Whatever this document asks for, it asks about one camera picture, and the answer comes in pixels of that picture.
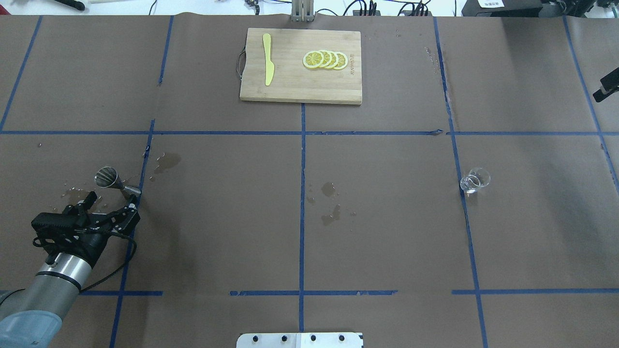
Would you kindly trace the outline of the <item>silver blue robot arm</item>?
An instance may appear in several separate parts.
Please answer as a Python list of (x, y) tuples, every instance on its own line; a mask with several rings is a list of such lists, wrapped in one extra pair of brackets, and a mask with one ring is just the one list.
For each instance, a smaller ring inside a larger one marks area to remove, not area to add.
[(108, 214), (90, 212), (97, 194), (67, 205), (62, 212), (42, 212), (32, 221), (33, 246), (47, 257), (26, 289), (1, 295), (0, 345), (3, 348), (46, 348), (62, 327), (108, 240), (126, 240), (131, 255), (137, 243), (131, 232), (140, 220), (139, 196), (130, 194), (122, 208)]

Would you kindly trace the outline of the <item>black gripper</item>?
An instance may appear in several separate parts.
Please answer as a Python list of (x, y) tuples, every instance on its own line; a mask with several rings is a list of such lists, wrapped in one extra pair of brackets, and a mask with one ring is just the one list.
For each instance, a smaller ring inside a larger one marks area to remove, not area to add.
[(138, 212), (138, 196), (131, 194), (126, 205), (107, 213), (90, 212), (99, 196), (94, 191), (76, 205), (63, 209), (64, 242), (106, 242), (109, 238), (127, 240), (141, 220)]

